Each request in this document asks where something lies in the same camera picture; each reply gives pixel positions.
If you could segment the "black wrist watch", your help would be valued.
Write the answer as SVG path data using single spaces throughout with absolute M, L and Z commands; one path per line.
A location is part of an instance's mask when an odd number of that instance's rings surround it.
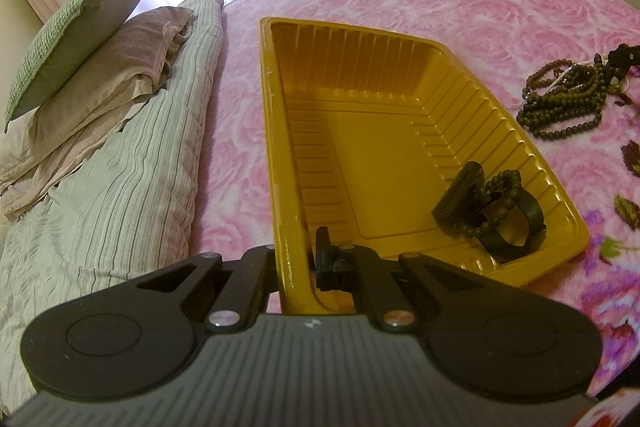
M 509 242 L 500 232 L 512 213 L 526 221 L 524 242 Z M 506 169 L 490 179 L 477 161 L 467 162 L 432 210 L 446 231 L 476 239 L 497 262 L 506 263 L 533 254 L 547 236 L 538 200 L 526 191 L 518 170 Z

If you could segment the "taupe folded blanket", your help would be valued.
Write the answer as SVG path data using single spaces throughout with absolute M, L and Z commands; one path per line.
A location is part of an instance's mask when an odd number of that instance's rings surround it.
M 163 6 L 133 17 L 58 93 L 1 138 L 1 214 L 13 222 L 140 112 L 189 39 L 194 12 Z

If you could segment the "golden plastic tray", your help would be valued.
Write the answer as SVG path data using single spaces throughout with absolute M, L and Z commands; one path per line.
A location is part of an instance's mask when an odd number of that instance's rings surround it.
M 316 285 L 314 234 L 382 258 L 431 256 L 513 286 L 584 251 L 589 231 L 525 131 L 440 43 L 360 26 L 266 17 L 260 72 L 282 308 L 349 313 Z M 513 169 L 539 202 L 547 235 L 524 258 L 492 259 L 432 211 L 461 168 Z

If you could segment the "green striped folded quilt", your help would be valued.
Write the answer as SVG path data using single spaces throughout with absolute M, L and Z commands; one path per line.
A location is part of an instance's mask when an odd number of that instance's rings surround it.
M 6 233 L 3 412 L 35 393 L 20 343 L 37 315 L 172 265 L 189 252 L 207 106 L 224 43 L 224 2 L 181 4 L 195 20 L 165 86 Z

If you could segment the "green knitted pillow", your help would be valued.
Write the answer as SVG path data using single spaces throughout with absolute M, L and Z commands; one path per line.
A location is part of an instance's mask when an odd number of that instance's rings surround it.
M 9 91 L 4 123 L 58 93 L 80 65 L 125 23 L 141 0 L 67 0 L 29 45 Z

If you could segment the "pink rose bedspread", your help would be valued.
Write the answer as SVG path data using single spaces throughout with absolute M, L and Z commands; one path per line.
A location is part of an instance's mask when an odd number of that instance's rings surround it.
M 235 0 L 224 7 L 201 153 L 191 251 L 241 254 L 272 236 L 259 23 L 330 20 L 436 40 L 507 108 L 525 79 L 557 58 L 581 62 L 639 41 L 622 0 Z M 587 250 L 536 281 L 535 293 L 591 317 L 603 336 L 591 385 L 607 395 L 639 382 L 639 81 L 608 99 L 597 129 L 539 150 L 584 217 Z

